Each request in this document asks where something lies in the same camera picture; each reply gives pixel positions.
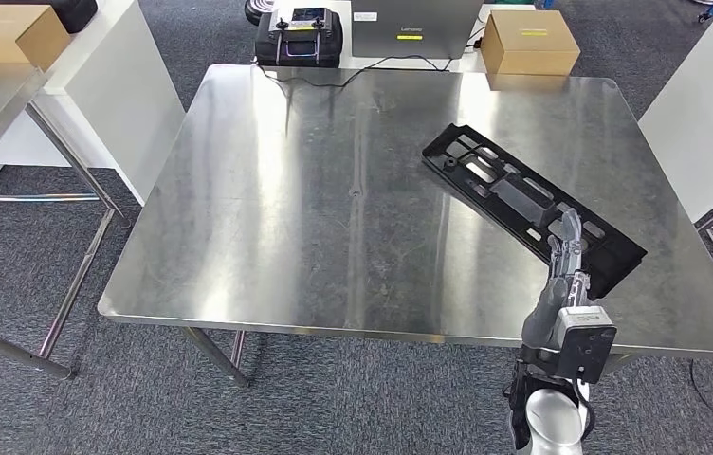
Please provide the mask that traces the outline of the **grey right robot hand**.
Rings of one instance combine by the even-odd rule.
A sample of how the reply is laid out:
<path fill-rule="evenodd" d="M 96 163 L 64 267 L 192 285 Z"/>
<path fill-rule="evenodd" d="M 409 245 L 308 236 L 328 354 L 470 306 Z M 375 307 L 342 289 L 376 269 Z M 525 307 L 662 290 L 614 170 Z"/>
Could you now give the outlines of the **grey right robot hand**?
<path fill-rule="evenodd" d="M 559 234 L 551 234 L 547 240 L 551 249 L 547 282 L 521 329 L 522 344 L 532 349 L 549 345 L 558 312 L 568 300 L 575 274 L 582 273 L 581 219 L 575 209 L 568 209 L 560 221 Z"/>

